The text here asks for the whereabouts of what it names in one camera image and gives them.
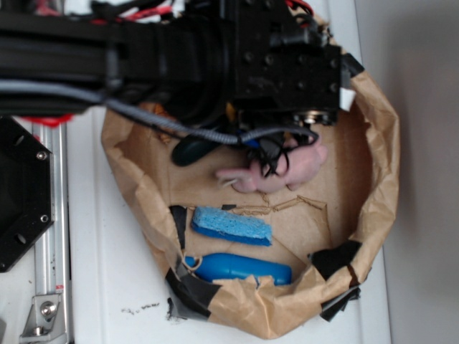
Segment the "gray wall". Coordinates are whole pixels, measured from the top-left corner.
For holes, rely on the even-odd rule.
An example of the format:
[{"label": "gray wall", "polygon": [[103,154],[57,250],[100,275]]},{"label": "gray wall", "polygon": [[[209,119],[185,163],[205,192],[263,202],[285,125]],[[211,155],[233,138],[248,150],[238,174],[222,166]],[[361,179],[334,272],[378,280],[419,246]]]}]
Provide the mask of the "gray wall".
[{"label": "gray wall", "polygon": [[459,343],[459,1],[356,0],[365,67],[402,124],[384,245],[394,344]]}]

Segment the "brown paper bag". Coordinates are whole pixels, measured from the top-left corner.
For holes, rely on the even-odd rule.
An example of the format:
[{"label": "brown paper bag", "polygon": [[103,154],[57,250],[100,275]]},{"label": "brown paper bag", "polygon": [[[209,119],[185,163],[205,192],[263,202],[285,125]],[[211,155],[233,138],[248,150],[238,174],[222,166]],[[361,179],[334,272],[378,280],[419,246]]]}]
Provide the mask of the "brown paper bag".
[{"label": "brown paper bag", "polygon": [[[276,338],[366,279],[395,218],[399,121],[368,73],[354,67],[355,104],[350,113],[340,114],[336,127],[313,128],[328,147],[328,160],[297,191],[267,195],[219,189],[214,172],[247,164],[243,152],[221,147],[198,163],[177,167],[170,159],[175,140],[164,143],[154,131],[108,112],[103,129],[108,161],[169,284],[178,315]],[[195,206],[225,204],[235,205],[231,211],[236,214],[271,223],[273,245],[211,239],[189,228]],[[183,226],[176,226],[171,206],[186,207]],[[294,282],[276,287],[270,277],[249,277],[210,284],[182,264],[184,252],[231,252],[288,264]]]}]

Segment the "blue plastic object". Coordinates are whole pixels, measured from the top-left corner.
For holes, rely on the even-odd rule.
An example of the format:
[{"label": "blue plastic object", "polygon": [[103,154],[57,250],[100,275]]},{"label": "blue plastic object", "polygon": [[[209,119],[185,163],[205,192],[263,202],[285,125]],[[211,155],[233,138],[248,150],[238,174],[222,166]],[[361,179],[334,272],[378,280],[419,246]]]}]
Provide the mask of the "blue plastic object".
[{"label": "blue plastic object", "polygon": [[209,206],[196,208],[191,225],[208,237],[251,245],[270,246],[273,235],[271,226],[263,220]]},{"label": "blue plastic object", "polygon": [[[190,267],[194,267],[198,260],[193,257],[185,257],[185,262]],[[289,285],[292,282],[292,269],[288,265],[230,253],[203,256],[202,263],[194,273],[208,282],[233,278],[243,280],[251,274],[255,277],[272,276],[275,285]]]}]

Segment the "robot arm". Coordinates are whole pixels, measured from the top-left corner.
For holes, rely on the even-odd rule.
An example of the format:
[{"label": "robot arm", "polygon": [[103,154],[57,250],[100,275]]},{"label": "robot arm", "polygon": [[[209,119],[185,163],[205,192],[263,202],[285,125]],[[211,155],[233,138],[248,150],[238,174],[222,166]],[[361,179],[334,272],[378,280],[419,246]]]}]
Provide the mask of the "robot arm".
[{"label": "robot arm", "polygon": [[[0,11],[0,79],[62,83],[130,104],[152,100],[186,124],[211,122],[227,103],[277,123],[298,114],[336,122],[340,48],[311,16],[298,23],[285,0],[193,0],[178,19],[154,24],[113,18],[110,6],[93,6],[109,17],[104,23]],[[61,115],[90,105],[0,94],[3,114]]]}]

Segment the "blue sponge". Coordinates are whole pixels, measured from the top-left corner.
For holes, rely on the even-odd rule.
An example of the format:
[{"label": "blue sponge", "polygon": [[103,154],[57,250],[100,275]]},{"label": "blue sponge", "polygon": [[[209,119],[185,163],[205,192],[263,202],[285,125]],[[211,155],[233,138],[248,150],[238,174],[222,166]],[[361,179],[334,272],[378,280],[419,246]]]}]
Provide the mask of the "blue sponge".
[{"label": "blue sponge", "polygon": [[195,231],[208,237],[251,245],[271,245],[271,226],[255,217],[235,215],[209,206],[198,206],[194,211],[191,225]]}]

